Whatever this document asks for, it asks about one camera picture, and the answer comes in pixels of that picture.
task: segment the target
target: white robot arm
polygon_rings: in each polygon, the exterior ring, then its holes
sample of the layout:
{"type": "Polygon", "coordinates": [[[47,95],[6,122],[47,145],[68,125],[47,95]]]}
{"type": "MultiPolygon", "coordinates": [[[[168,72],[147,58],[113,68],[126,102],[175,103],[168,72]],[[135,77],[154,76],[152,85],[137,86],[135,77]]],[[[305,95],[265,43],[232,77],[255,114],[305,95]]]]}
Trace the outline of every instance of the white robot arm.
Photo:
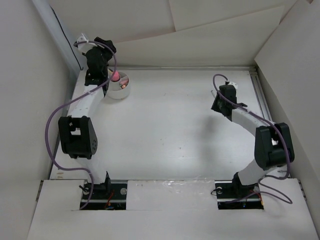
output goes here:
{"type": "MultiPolygon", "coordinates": [[[[243,103],[237,103],[237,91],[233,84],[226,82],[225,85],[219,87],[219,92],[229,101],[246,107],[243,103]]],[[[253,161],[243,170],[237,172],[232,180],[234,191],[238,197],[243,197],[248,194],[249,189],[257,184],[259,179],[275,168],[286,164],[285,150],[275,130],[266,122],[255,118],[249,112],[233,107],[220,98],[216,92],[211,91],[211,93],[215,97],[212,110],[223,114],[231,122],[242,126],[255,136],[253,161]]],[[[292,162],[295,159],[295,154],[289,127],[285,123],[275,123],[274,125],[285,140],[290,162],[292,162]]]]}
{"type": "MultiPolygon", "coordinates": [[[[107,48],[85,41],[88,41],[88,39],[85,35],[81,35],[77,39],[77,42],[81,42],[81,44],[78,44],[77,47],[87,59],[88,70],[85,75],[84,93],[89,94],[78,102],[68,116],[59,119],[61,148],[65,154],[68,154],[82,167],[91,171],[94,185],[98,184],[102,190],[108,190],[110,178],[107,171],[100,167],[97,159],[92,159],[98,148],[98,139],[91,117],[108,91],[108,80],[112,74],[112,71],[108,69],[108,61],[112,58],[113,53],[107,48]],[[107,83],[104,86],[93,91],[105,82],[107,83]]],[[[116,52],[112,41],[105,41],[99,37],[96,37],[94,41],[102,43],[114,53],[116,52]]]]}

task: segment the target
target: white platform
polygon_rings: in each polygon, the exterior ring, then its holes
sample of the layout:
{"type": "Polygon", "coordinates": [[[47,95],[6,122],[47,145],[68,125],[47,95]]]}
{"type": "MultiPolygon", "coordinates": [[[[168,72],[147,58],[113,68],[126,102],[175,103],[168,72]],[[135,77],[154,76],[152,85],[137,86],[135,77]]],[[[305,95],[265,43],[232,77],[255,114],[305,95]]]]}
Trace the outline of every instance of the white platform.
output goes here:
{"type": "Polygon", "coordinates": [[[36,209],[40,180],[0,183],[0,239],[25,240],[36,209]]]}
{"type": "Polygon", "coordinates": [[[293,205],[263,195],[265,210],[218,210],[207,180],[130,181],[130,210],[76,210],[84,181],[46,180],[27,240],[317,240],[298,181],[264,182],[293,205]]]}
{"type": "MultiPolygon", "coordinates": [[[[105,97],[92,123],[98,138],[93,161],[113,180],[229,180],[254,158],[254,137],[211,110],[212,77],[225,74],[238,84],[237,99],[261,114],[247,70],[122,69],[132,83],[123,100],[105,97]]],[[[80,73],[73,97],[84,90],[80,73]]],[[[79,167],[59,146],[56,160],[79,167]]],[[[83,171],[55,166],[51,179],[87,179],[83,171]]]]}

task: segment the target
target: purple wire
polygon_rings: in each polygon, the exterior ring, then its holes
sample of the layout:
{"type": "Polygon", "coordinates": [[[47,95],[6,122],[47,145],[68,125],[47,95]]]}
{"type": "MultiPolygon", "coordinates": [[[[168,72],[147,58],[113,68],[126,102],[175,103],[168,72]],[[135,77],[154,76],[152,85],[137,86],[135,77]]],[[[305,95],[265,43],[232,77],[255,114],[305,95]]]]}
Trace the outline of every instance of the purple wire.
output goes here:
{"type": "Polygon", "coordinates": [[[114,77],[114,75],[116,74],[116,70],[117,70],[117,58],[116,58],[115,53],[110,49],[110,47],[108,47],[107,45],[105,45],[105,44],[103,44],[103,43],[101,43],[101,42],[98,42],[98,41],[80,41],[80,42],[76,42],[76,43],[74,44],[74,46],[76,47],[76,46],[78,46],[79,44],[85,44],[85,43],[92,43],[92,44],[100,45],[100,46],[108,49],[108,50],[112,53],[112,57],[113,57],[113,59],[114,59],[114,69],[113,69],[113,73],[112,73],[112,75],[108,78],[107,81],[105,81],[104,83],[102,83],[102,84],[100,84],[99,86],[95,87],[95,88],[92,89],[91,91],[88,91],[88,92],[84,93],[83,95],[81,95],[81,96],[79,96],[79,97],[77,97],[77,98],[75,98],[75,99],[73,99],[73,100],[71,100],[71,101],[69,101],[69,102],[67,102],[67,103],[59,106],[59,107],[57,107],[57,108],[51,113],[51,115],[49,116],[49,118],[48,118],[48,120],[47,120],[47,122],[46,122],[46,125],[45,125],[45,130],[44,130],[45,146],[46,146],[46,150],[47,150],[47,152],[48,152],[48,155],[49,155],[52,163],[53,163],[58,169],[61,169],[61,170],[63,170],[63,171],[76,171],[76,170],[86,171],[86,172],[89,174],[90,178],[91,178],[91,189],[90,189],[90,193],[89,193],[87,202],[86,202],[82,207],[80,207],[80,210],[83,209],[83,208],[85,208],[85,207],[88,205],[88,203],[89,203],[89,201],[90,201],[90,199],[91,199],[91,197],[92,197],[92,194],[93,194],[93,192],[94,192],[94,177],[93,177],[91,171],[90,171],[88,168],[85,168],[85,167],[65,168],[65,167],[63,167],[63,166],[60,166],[59,163],[57,163],[57,161],[56,161],[53,153],[51,152],[50,145],[49,145],[49,126],[50,126],[50,122],[51,122],[52,118],[54,117],[54,115],[55,115],[59,110],[61,110],[61,109],[65,108],[66,106],[68,106],[68,105],[70,105],[70,104],[73,104],[73,103],[75,103],[76,101],[78,101],[78,100],[80,100],[80,99],[88,96],[90,93],[98,90],[99,88],[102,88],[102,87],[103,87],[104,85],[106,85],[106,84],[110,81],[110,79],[112,79],[112,78],[114,77]]]}
{"type": "MultiPolygon", "coordinates": [[[[285,179],[287,179],[287,178],[289,177],[290,169],[291,169],[291,168],[290,168],[290,167],[291,167],[291,166],[290,166],[290,157],[289,157],[289,152],[288,152],[288,148],[287,148],[285,139],[284,139],[284,137],[282,136],[281,132],[276,128],[276,126],[275,126],[271,121],[269,121],[269,120],[267,120],[267,119],[264,119],[263,117],[261,117],[261,116],[255,114],[255,113],[249,111],[247,108],[245,108],[245,107],[243,107],[243,106],[241,106],[241,105],[239,105],[239,104],[236,104],[236,103],[230,101],[229,99],[227,99],[225,96],[223,96],[222,93],[218,90],[218,88],[217,88],[217,86],[216,86],[216,77],[223,77],[227,82],[229,82],[229,80],[228,80],[228,78],[227,78],[225,75],[223,75],[223,74],[219,74],[219,73],[218,73],[218,74],[215,74],[215,75],[213,76],[212,82],[213,82],[214,89],[216,90],[217,94],[219,94],[219,96],[220,96],[221,99],[223,99],[223,100],[226,101],[227,103],[231,104],[231,105],[234,106],[235,108],[241,109],[241,110],[249,113],[249,114],[250,114],[251,116],[253,116],[254,118],[256,118],[256,119],[258,119],[258,120],[260,120],[260,121],[263,121],[263,122],[267,123],[268,125],[270,125],[270,126],[275,130],[275,132],[277,133],[277,135],[278,135],[278,137],[279,137],[279,139],[280,139],[280,141],[281,141],[281,143],[282,143],[282,146],[283,146],[283,148],[284,148],[284,155],[285,155],[285,161],[286,161],[286,174],[285,174],[285,176],[265,175],[264,177],[265,177],[265,178],[274,178],[274,179],[277,179],[277,180],[285,180],[285,179]]],[[[273,197],[275,197],[275,198],[277,198],[277,199],[280,199],[280,200],[282,200],[282,201],[284,201],[285,203],[288,203],[288,204],[292,204],[292,203],[293,203],[292,200],[291,200],[287,195],[285,195],[283,192],[281,192],[281,191],[279,191],[279,190],[277,190],[277,189],[275,189],[275,188],[273,188],[273,187],[271,187],[271,186],[267,186],[267,185],[261,183],[261,180],[262,180],[262,179],[263,179],[263,178],[259,179],[259,181],[258,181],[258,183],[259,183],[261,186],[263,186],[263,187],[265,187],[265,188],[268,188],[268,189],[271,189],[271,190],[273,190],[273,191],[275,191],[275,192],[283,195],[285,198],[288,199],[288,201],[285,200],[285,199],[282,199],[282,198],[280,198],[280,197],[278,197],[278,196],[276,196],[276,195],[274,195],[274,194],[272,194],[272,193],[266,192],[266,191],[257,191],[257,192],[253,192],[253,193],[249,194],[248,196],[245,196],[245,197],[242,197],[242,198],[239,198],[239,199],[235,199],[235,200],[232,200],[232,201],[228,201],[227,203],[229,203],[229,204],[236,203],[236,202],[239,202],[239,201],[241,201],[241,200],[243,200],[243,199],[247,199],[247,198],[249,198],[249,197],[251,197],[251,196],[253,196],[253,195],[259,194],[259,193],[269,194],[269,195],[271,195],[271,196],[273,196],[273,197]]]]}

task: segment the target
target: purple cable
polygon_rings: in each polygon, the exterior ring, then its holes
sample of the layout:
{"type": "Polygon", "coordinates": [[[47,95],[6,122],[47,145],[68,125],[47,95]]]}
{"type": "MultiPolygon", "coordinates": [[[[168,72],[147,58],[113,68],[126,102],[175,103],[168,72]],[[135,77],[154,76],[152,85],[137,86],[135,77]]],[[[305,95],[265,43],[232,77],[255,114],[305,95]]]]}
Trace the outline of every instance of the purple cable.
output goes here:
{"type": "MultiPolygon", "coordinates": [[[[282,146],[283,146],[283,148],[284,148],[284,155],[285,155],[285,161],[286,161],[286,167],[287,167],[287,169],[286,169],[286,174],[285,174],[285,176],[265,175],[264,177],[265,177],[265,178],[274,178],[274,179],[277,179],[277,180],[285,180],[285,179],[287,179],[287,178],[289,177],[289,174],[290,174],[290,157],[289,157],[289,152],[288,152],[288,148],[287,148],[285,139],[284,139],[284,137],[282,136],[281,132],[276,128],[276,126],[275,126],[271,121],[264,119],[263,117],[261,117],[261,116],[255,114],[255,113],[249,111],[249,110],[246,109],[245,107],[243,107],[243,106],[241,106],[241,105],[239,105],[239,104],[236,104],[236,103],[230,101],[229,99],[227,99],[225,96],[223,96],[222,93],[218,90],[218,88],[217,88],[217,86],[216,86],[216,77],[218,77],[218,76],[219,76],[219,77],[223,77],[227,82],[229,82],[229,80],[228,80],[228,78],[227,78],[225,75],[223,75],[223,74],[215,74],[215,75],[213,76],[213,80],[212,80],[212,81],[213,81],[214,89],[216,90],[217,94],[219,94],[219,96],[220,96],[221,99],[225,100],[227,103],[231,104],[231,105],[234,106],[235,108],[241,109],[241,110],[249,113],[249,114],[250,114],[251,116],[253,116],[254,118],[256,118],[256,119],[258,119],[258,120],[260,120],[260,121],[263,121],[263,122],[267,123],[268,125],[270,125],[270,126],[275,130],[275,132],[276,132],[277,135],[279,136],[279,139],[280,139],[280,141],[281,141],[281,143],[282,143],[282,146]]],[[[282,199],[282,198],[280,198],[280,197],[278,197],[278,196],[276,196],[276,195],[274,195],[274,194],[272,194],[272,193],[266,192],[266,191],[257,191],[257,192],[253,192],[253,193],[249,194],[248,196],[245,196],[245,197],[242,197],[242,198],[239,198],[239,199],[235,199],[235,200],[232,200],[232,201],[228,201],[227,203],[229,203],[229,204],[236,203],[236,202],[239,202],[239,201],[241,201],[241,200],[243,200],[243,199],[247,199],[247,198],[249,198],[249,197],[251,197],[251,196],[253,196],[253,195],[259,194],[259,193],[261,193],[261,194],[269,194],[269,195],[271,195],[271,196],[273,196],[273,197],[275,197],[275,198],[277,198],[277,199],[280,199],[280,200],[282,200],[282,201],[284,201],[285,203],[288,203],[288,204],[292,204],[292,203],[293,203],[292,200],[291,200],[287,195],[285,195],[283,192],[281,192],[281,191],[279,191],[279,190],[277,190],[277,189],[275,189],[275,188],[273,188],[273,187],[270,187],[270,186],[267,186],[267,185],[261,183],[261,180],[262,180],[262,179],[263,179],[263,178],[259,179],[259,181],[258,181],[258,183],[259,183],[261,186],[263,186],[263,187],[265,187],[265,188],[268,188],[268,189],[271,189],[271,190],[273,190],[273,191],[275,191],[275,192],[283,195],[285,198],[288,199],[288,201],[285,200],[285,199],[282,199]]]]}
{"type": "Polygon", "coordinates": [[[80,207],[80,210],[83,209],[83,208],[85,208],[85,207],[88,205],[88,203],[89,203],[89,201],[90,201],[90,199],[91,199],[91,197],[92,197],[92,194],[93,194],[93,192],[94,192],[94,177],[93,177],[91,171],[90,171],[89,169],[85,168],[85,167],[65,168],[65,167],[63,167],[63,166],[60,166],[60,165],[57,163],[57,161],[55,160],[54,155],[53,155],[52,152],[51,152],[50,145],[49,145],[49,126],[50,126],[50,122],[51,122],[52,118],[54,117],[54,115],[55,115],[59,110],[61,110],[61,109],[65,108],[66,106],[68,106],[68,105],[70,105],[70,104],[73,104],[74,102],[76,102],[76,101],[78,101],[78,100],[80,100],[80,99],[88,96],[90,93],[98,90],[99,88],[102,88],[102,87],[103,87],[104,85],[106,85],[106,84],[110,81],[110,79],[112,79],[112,78],[114,77],[114,75],[116,74],[116,70],[117,70],[117,58],[116,58],[115,53],[110,49],[110,47],[108,47],[107,45],[105,45],[105,44],[103,44],[103,43],[101,43],[101,42],[98,42],[98,41],[80,41],[80,42],[76,42],[76,43],[74,44],[74,46],[76,47],[76,46],[78,46],[79,44],[85,44],[85,43],[92,43],[92,44],[100,45],[100,46],[108,49],[108,50],[112,53],[112,57],[113,57],[113,59],[114,59],[114,70],[113,70],[113,73],[112,73],[112,75],[108,78],[108,80],[105,81],[104,83],[100,84],[99,86],[95,87],[95,88],[92,89],[91,91],[88,91],[88,92],[84,93],[83,95],[81,95],[81,96],[79,96],[79,97],[77,97],[77,98],[75,98],[75,99],[73,99],[73,100],[71,100],[71,101],[69,101],[69,102],[67,102],[67,103],[59,106],[57,109],[55,109],[55,110],[51,113],[51,115],[49,116],[49,118],[48,118],[48,120],[47,120],[47,122],[46,122],[46,125],[45,125],[45,131],[44,131],[45,146],[46,146],[46,150],[47,150],[47,152],[48,152],[48,155],[49,155],[52,163],[53,163],[58,169],[61,169],[61,170],[63,170],[63,171],[76,171],[76,170],[86,171],[86,172],[89,174],[90,178],[91,178],[91,189],[90,189],[90,193],[89,193],[87,202],[86,202],[82,207],[80,207]]]}

